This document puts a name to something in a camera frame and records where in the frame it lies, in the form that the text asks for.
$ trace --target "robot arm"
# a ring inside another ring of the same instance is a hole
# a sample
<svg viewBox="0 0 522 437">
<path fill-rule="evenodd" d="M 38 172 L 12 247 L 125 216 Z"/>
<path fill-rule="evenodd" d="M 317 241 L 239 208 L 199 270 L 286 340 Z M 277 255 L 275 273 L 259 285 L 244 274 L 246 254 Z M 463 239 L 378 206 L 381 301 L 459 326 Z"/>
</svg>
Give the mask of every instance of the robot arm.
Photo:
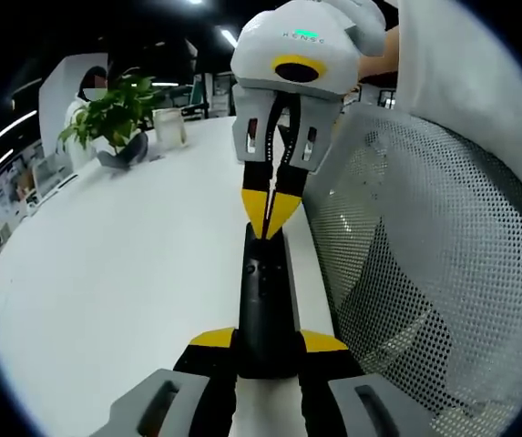
<svg viewBox="0 0 522 437">
<path fill-rule="evenodd" d="M 257 239 L 271 239 L 301 203 L 309 172 L 331 144 L 343 96 L 356 83 L 361 54 L 384 51 L 384 16 L 371 0 L 293 0 L 254 17 L 231 67 L 242 201 Z M 272 140 L 282 111 L 290 135 L 270 196 Z"/>
</svg>

